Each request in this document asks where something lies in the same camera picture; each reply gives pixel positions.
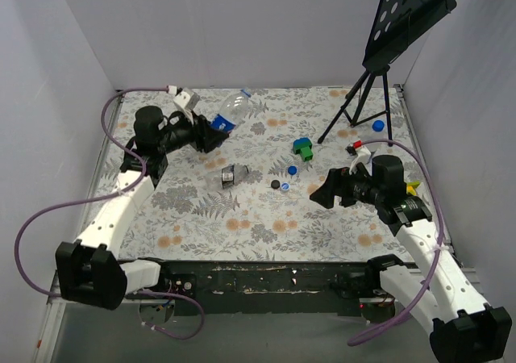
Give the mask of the blue label bottle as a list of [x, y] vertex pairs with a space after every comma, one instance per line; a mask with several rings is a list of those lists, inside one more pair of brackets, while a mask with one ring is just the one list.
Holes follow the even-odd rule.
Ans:
[[210, 126], [224, 132], [233, 131], [247, 114], [251, 96], [248, 89], [242, 89], [238, 93], [228, 96], [210, 122]]

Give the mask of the clear bottle black label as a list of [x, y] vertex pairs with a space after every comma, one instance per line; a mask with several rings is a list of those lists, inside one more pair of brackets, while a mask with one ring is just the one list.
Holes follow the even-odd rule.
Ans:
[[210, 190], [226, 190], [243, 182], [248, 174], [249, 168], [246, 165], [227, 165], [205, 176], [206, 187]]

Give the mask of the Pepsi plastic bottle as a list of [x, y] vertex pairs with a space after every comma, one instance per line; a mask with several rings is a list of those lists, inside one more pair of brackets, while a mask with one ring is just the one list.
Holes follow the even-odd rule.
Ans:
[[[363, 143], [365, 141], [370, 140], [383, 140], [385, 138], [385, 128], [381, 132], [375, 132], [372, 129], [372, 126], [360, 137], [360, 141]], [[365, 147], [371, 152], [372, 155], [374, 155], [379, 147], [381, 146], [381, 143], [371, 143], [366, 144]]]

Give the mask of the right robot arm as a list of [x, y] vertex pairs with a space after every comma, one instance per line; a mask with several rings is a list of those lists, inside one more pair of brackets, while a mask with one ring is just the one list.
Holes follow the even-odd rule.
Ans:
[[368, 261], [366, 290], [390, 294], [405, 310], [388, 324], [414, 317], [429, 336], [439, 362], [489, 362], [503, 357], [512, 327], [504, 307], [492, 307], [439, 244], [430, 210], [422, 199], [407, 193], [401, 160], [392, 155], [373, 158], [372, 168], [330, 169], [310, 200], [331, 209], [357, 202], [373, 206], [382, 223], [408, 251], [423, 279], [411, 275], [396, 256]]

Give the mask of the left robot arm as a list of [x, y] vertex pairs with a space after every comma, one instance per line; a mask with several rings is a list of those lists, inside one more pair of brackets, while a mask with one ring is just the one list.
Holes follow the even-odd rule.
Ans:
[[220, 117], [187, 118], [175, 111], [169, 117], [157, 106], [135, 113], [134, 136], [127, 143], [116, 179], [118, 189], [72, 242], [56, 250], [62, 298], [108, 310], [127, 294], [143, 288], [153, 298], [165, 297], [172, 287], [168, 274], [155, 261], [119, 262], [123, 237], [144, 202], [154, 193], [168, 167], [167, 155], [189, 145], [208, 153], [226, 140], [233, 124]]

